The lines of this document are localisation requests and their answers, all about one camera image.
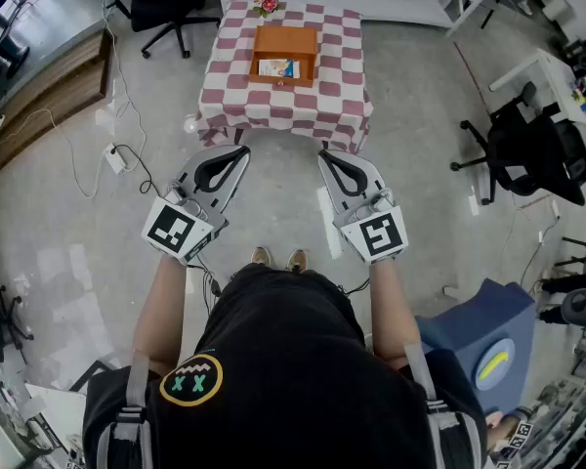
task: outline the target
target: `white desk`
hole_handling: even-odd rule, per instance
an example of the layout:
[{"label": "white desk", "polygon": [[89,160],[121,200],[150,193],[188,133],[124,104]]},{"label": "white desk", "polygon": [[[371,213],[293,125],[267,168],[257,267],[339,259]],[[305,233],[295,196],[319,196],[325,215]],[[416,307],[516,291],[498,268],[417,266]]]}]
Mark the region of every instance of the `white desk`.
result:
[{"label": "white desk", "polygon": [[572,96],[570,84],[575,80],[575,75],[568,64],[536,49],[535,54],[492,82],[488,88],[494,92],[515,79],[518,81],[515,88],[519,92],[525,83],[531,81],[539,91],[539,96],[546,99],[541,101],[541,105],[558,103],[560,113],[551,117],[554,122],[570,120],[586,124],[586,111]]},{"label": "white desk", "polygon": [[80,393],[49,389],[26,384],[31,398],[41,397],[46,407],[41,414],[57,438],[67,449],[72,447],[69,438],[82,436],[82,422],[85,416],[87,397]]}]

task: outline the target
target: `backpack strap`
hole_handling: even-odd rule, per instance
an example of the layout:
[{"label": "backpack strap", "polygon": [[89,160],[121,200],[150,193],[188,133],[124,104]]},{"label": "backpack strap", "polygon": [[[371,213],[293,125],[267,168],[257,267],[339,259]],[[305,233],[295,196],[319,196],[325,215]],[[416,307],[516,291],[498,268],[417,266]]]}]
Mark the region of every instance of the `backpack strap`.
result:
[{"label": "backpack strap", "polygon": [[[432,434],[432,443],[435,451],[436,469],[445,469],[443,447],[451,447],[455,444],[458,448],[458,437],[464,438],[467,434],[470,442],[473,469],[481,469],[481,444],[480,434],[476,421],[463,412],[451,411],[449,406],[437,399],[437,392],[432,382],[432,375],[426,362],[421,343],[404,346],[412,377],[417,384],[426,391],[426,403],[428,408],[428,424]],[[450,460],[457,460],[457,454],[452,453]]]},{"label": "backpack strap", "polygon": [[147,374],[147,357],[135,352],[126,388],[126,406],[117,413],[115,422],[106,426],[98,441],[98,469],[108,468],[108,448],[115,440],[139,443],[141,468],[153,469],[151,432],[146,420]]}]

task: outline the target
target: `plug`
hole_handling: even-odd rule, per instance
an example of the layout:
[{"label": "plug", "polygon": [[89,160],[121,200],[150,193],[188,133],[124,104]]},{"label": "plug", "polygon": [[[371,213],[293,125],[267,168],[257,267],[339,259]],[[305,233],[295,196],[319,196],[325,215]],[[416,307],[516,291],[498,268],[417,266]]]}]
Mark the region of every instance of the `plug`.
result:
[{"label": "plug", "polygon": [[115,174],[119,175],[124,170],[126,170],[126,162],[113,144],[110,144],[106,147],[105,157]]},{"label": "plug", "polygon": [[554,217],[556,218],[556,221],[559,221],[562,216],[560,215],[560,209],[558,208],[558,203],[555,199],[551,200],[551,209],[554,211]]},{"label": "plug", "polygon": [[213,295],[215,297],[221,297],[221,295],[222,295],[222,289],[220,288],[219,284],[217,283],[217,280],[214,278],[211,281],[211,292],[213,293]]}]

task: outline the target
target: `checkered tablecloth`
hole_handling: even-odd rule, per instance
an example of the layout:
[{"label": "checkered tablecloth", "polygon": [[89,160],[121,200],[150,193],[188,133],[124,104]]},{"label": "checkered tablecloth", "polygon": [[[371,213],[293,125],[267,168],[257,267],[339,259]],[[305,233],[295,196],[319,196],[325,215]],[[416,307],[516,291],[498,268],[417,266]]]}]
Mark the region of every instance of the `checkered tablecloth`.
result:
[{"label": "checkered tablecloth", "polygon": [[[224,16],[199,98],[197,131],[205,146],[237,129],[274,128],[358,152],[373,105],[365,89],[360,14],[321,5],[284,4],[264,21],[253,2],[233,2]],[[317,29],[312,88],[250,83],[259,24]]]}]

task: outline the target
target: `shirt logo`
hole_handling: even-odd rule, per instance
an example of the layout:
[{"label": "shirt logo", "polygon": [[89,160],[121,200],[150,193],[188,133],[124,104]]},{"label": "shirt logo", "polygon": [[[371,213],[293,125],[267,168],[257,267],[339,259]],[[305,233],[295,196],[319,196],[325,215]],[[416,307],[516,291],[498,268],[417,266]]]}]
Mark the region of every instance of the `shirt logo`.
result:
[{"label": "shirt logo", "polygon": [[197,406],[210,400],[224,380],[222,364],[208,355],[195,355],[165,376],[160,394],[180,406]]},{"label": "shirt logo", "polygon": [[194,224],[195,221],[191,218],[165,205],[147,236],[172,252],[178,253]]},{"label": "shirt logo", "polygon": [[360,229],[372,256],[403,244],[390,213],[362,223]]}]

